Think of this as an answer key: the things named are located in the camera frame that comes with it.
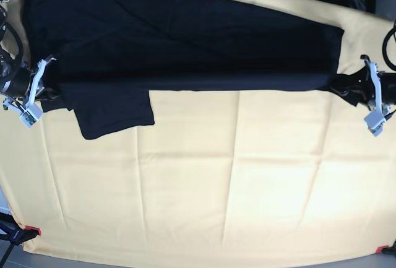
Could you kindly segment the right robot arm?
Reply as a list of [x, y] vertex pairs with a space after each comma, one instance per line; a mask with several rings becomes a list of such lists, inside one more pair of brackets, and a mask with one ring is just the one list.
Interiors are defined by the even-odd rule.
[[41, 103], [45, 112], [64, 108], [59, 91], [46, 85], [39, 70], [57, 60], [50, 55], [30, 67], [24, 60], [24, 44], [17, 30], [7, 21], [7, 10], [1, 7], [1, 95], [5, 110], [26, 113], [34, 103]]

